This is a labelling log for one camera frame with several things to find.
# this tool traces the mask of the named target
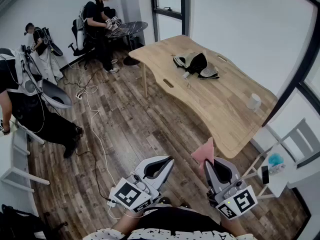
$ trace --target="chair backrest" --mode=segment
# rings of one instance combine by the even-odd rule
[[[305,118],[303,118],[286,136],[284,136],[280,143],[283,143],[287,138],[291,138],[293,140],[304,156],[304,158],[298,160],[299,163],[320,151],[320,141],[307,124]]]

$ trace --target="pink cloth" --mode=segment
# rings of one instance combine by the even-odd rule
[[[206,159],[208,159],[212,164],[214,163],[214,139],[210,137],[208,141],[202,146],[198,147],[197,150],[191,154],[191,156],[199,162],[199,170],[204,172],[204,163]]]

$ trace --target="table handle cutout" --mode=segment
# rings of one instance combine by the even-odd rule
[[[163,79],[163,81],[164,81],[170,88],[173,88],[173,87],[174,87],[167,79]]]
[[[220,59],[220,60],[223,60],[224,62],[227,62],[227,60],[223,57],[221,57],[220,55],[217,55],[217,57]]]

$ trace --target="gray chair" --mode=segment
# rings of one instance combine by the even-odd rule
[[[264,199],[264,198],[271,198],[276,197],[278,198],[284,188],[286,187],[287,183],[289,182],[290,174],[293,170],[297,169],[297,165],[301,162],[309,159],[316,153],[320,151],[320,142],[314,132],[311,130],[309,125],[306,123],[306,119],[302,119],[286,136],[280,138],[273,130],[271,130],[272,135],[278,140],[273,146],[268,148],[263,153],[259,154],[257,158],[254,160],[253,164],[248,168],[248,170],[244,173],[242,177],[244,179],[252,177],[252,176],[259,176],[262,178],[261,167],[268,166],[269,168],[271,165],[269,164],[269,157],[273,153],[280,154],[284,159],[285,168],[283,171],[279,172],[275,175],[269,176],[269,183],[264,186],[261,192],[257,195],[257,199]],[[289,146],[284,143],[285,140],[291,138],[298,149],[303,154],[303,158],[295,156]],[[259,161],[260,158],[264,158],[261,166],[256,169],[255,164]],[[263,195],[264,191],[269,188],[272,194]]]

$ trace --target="blue object on chair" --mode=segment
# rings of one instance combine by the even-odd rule
[[[268,160],[269,164],[272,166],[277,166],[280,164],[283,164],[284,159],[281,155],[279,155],[278,153],[273,153]]]

